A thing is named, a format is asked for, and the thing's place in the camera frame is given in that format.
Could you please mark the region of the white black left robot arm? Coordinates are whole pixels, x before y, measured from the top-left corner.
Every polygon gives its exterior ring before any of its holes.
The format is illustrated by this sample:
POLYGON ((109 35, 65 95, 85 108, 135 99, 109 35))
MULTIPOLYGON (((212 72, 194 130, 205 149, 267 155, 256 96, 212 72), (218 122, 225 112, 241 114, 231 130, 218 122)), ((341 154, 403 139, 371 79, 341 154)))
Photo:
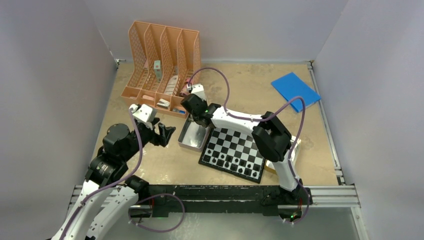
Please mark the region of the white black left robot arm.
POLYGON ((149 183, 132 175, 105 207, 102 205, 112 193, 112 187, 83 201, 96 190, 120 180, 128 170, 127 162, 139 152, 136 131, 130 131, 123 123, 109 127, 102 142, 88 167, 77 201, 54 240, 101 240, 130 206, 142 205, 150 197, 149 183))

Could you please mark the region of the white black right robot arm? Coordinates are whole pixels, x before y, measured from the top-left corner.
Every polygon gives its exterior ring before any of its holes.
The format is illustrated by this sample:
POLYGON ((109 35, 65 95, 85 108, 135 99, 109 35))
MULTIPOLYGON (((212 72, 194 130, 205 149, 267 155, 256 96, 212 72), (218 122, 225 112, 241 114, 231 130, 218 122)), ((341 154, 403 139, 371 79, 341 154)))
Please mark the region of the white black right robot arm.
POLYGON ((302 97, 295 96, 276 112, 267 111, 263 115, 230 111, 225 105, 208 104, 206 100, 193 93, 184 97, 180 104, 198 125, 234 130, 252 137, 259 153, 273 164, 282 200, 292 204, 302 198, 305 203, 309 203, 310 193, 301 182, 291 160, 306 114, 303 112, 301 115, 295 138, 278 118, 278 114, 296 100, 302 104, 305 102, 302 97))

